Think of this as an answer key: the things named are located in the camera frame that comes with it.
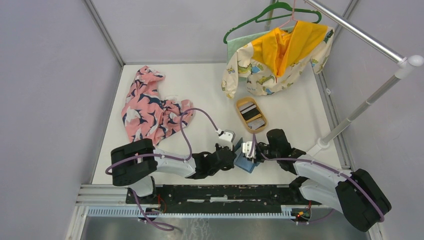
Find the oval wooden tray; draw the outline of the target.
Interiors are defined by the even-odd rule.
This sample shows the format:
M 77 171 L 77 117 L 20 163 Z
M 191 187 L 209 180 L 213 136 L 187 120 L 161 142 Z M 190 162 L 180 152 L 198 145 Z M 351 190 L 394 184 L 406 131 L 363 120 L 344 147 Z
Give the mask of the oval wooden tray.
M 249 133 L 258 134 L 268 125 L 267 118 L 254 98 L 240 98 L 236 101 L 235 106 L 244 127 Z

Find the blue leather card holder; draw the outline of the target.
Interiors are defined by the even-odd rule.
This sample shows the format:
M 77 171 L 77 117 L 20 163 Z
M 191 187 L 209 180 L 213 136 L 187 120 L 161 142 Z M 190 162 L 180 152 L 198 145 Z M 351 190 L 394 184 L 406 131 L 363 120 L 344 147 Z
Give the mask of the blue leather card holder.
M 245 154 L 242 152 L 242 143 L 244 142 L 244 139 L 241 137 L 234 149 L 235 149 L 235 154 L 236 154 L 236 158 L 234 159 L 233 163 L 236 167 L 248 172 L 248 173 L 252 173 L 254 168 L 257 167 L 259 165 L 259 163 L 254 163 L 251 160 L 247 159 L 245 157 Z

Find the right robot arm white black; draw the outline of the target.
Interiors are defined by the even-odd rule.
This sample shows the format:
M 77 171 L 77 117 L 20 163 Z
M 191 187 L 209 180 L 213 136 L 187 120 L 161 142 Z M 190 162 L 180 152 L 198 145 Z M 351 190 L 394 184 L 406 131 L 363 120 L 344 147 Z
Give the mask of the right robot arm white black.
M 272 129 L 266 137 L 268 142 L 257 142 L 254 137 L 242 143 L 241 151 L 255 164 L 276 162 L 296 175 L 288 191 L 293 203 L 308 200 L 328 206 L 361 232 L 382 223 L 392 210 L 390 201 L 366 170 L 343 170 L 318 161 L 292 147 L 282 129 Z

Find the silver credit card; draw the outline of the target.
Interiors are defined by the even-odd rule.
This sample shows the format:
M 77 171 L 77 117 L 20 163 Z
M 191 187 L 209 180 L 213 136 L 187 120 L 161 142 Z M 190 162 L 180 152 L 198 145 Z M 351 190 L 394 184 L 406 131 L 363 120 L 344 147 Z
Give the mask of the silver credit card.
M 250 121 L 247 123 L 247 126 L 251 129 L 251 130 L 257 130 L 261 127 L 263 127 L 265 125 L 265 121 L 262 118 L 257 118 L 253 121 Z

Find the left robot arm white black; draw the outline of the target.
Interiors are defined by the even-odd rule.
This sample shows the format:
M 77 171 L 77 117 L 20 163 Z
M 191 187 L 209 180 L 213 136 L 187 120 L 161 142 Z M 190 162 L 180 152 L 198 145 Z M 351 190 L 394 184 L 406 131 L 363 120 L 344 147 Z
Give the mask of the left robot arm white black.
M 112 177 L 112 184 L 128 187 L 130 193 L 145 204 L 151 204 L 157 198 L 152 173 L 201 180 L 233 169 L 237 154 L 232 148 L 217 144 L 213 153 L 204 151 L 185 156 L 163 151 L 154 147 L 151 139 L 143 139 L 113 149 L 110 157 L 111 165 L 105 174 Z

